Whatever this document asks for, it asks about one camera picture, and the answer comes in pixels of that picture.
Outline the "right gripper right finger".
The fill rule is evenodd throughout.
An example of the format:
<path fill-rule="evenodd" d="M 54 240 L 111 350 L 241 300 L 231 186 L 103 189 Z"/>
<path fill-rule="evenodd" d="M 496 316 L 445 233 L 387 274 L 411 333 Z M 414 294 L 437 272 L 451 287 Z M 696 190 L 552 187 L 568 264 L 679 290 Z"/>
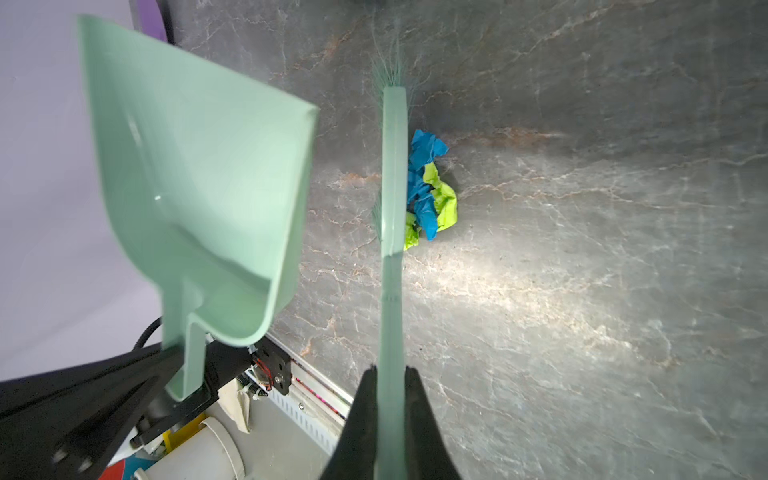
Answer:
<path fill-rule="evenodd" d="M 417 369 L 405 370 L 405 458 L 408 479 L 454 479 L 459 475 L 443 442 Z"/>

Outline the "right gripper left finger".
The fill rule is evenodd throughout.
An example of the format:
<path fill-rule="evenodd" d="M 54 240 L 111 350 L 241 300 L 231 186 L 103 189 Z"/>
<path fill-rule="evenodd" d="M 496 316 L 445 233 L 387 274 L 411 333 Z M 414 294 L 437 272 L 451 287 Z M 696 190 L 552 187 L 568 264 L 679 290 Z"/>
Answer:
<path fill-rule="evenodd" d="M 320 479 L 373 479 L 377 425 L 377 368 L 371 366 L 361 378 L 337 446 Z"/>

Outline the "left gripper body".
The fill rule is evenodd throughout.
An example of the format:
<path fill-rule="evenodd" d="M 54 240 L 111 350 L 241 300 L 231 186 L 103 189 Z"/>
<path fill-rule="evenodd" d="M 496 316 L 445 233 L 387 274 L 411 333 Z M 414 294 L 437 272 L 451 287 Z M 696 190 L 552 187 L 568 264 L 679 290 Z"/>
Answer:
<path fill-rule="evenodd" d="M 213 342 L 201 387 L 175 400 L 166 386 L 183 359 L 178 347 L 152 345 L 2 382 L 2 478 L 97 479 L 121 445 L 144 447 L 188 424 L 252 364 L 247 349 Z"/>

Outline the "green dustpan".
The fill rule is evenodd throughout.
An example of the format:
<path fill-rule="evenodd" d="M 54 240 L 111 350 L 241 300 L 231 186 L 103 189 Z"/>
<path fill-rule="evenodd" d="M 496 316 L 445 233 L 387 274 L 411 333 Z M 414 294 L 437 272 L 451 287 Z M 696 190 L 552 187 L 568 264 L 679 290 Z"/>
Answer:
<path fill-rule="evenodd" d="M 208 339 L 256 343 L 296 293 L 319 110 L 95 16 L 77 36 L 108 218 L 184 353 L 182 400 Z"/>

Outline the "green hand brush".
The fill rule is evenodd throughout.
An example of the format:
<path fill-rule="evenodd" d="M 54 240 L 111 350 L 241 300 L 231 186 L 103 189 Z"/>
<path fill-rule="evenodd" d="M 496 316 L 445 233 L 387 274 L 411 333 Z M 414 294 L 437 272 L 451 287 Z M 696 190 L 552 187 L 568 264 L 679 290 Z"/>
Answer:
<path fill-rule="evenodd" d="M 408 101 L 397 37 L 379 49 L 373 69 L 381 107 L 381 193 L 373 208 L 381 257 L 381 315 L 377 360 L 376 479 L 405 479 L 405 355 L 402 263 L 408 178 Z"/>

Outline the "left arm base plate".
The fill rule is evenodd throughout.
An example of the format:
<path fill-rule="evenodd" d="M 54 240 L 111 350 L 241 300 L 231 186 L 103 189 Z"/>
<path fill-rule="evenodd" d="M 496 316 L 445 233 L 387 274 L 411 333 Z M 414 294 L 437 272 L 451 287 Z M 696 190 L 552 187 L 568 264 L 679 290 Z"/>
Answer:
<path fill-rule="evenodd" d="M 292 384 L 292 358 L 269 337 L 263 337 L 253 345 L 252 377 L 267 393 L 289 394 Z"/>

